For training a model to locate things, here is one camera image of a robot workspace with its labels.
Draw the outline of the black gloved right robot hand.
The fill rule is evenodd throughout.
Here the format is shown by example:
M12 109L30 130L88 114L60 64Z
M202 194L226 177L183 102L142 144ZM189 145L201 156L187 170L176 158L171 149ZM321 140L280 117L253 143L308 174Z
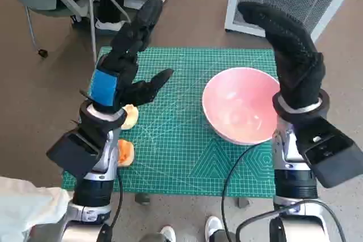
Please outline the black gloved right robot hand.
M265 38L275 52L280 94L292 109L318 102L326 73L323 53L318 52L303 24L276 7L240 2L238 11L246 23L265 30Z

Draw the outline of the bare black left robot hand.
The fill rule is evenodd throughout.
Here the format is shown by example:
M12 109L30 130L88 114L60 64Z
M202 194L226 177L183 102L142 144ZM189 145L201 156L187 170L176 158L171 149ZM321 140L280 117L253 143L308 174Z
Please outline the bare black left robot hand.
M151 103L173 75L174 70L168 68L148 82L134 81L138 53L148 47L162 8L162 0L147 0L132 21L125 23L112 39L111 51L100 58L92 76L89 100L96 110L115 113L127 104L136 107Z

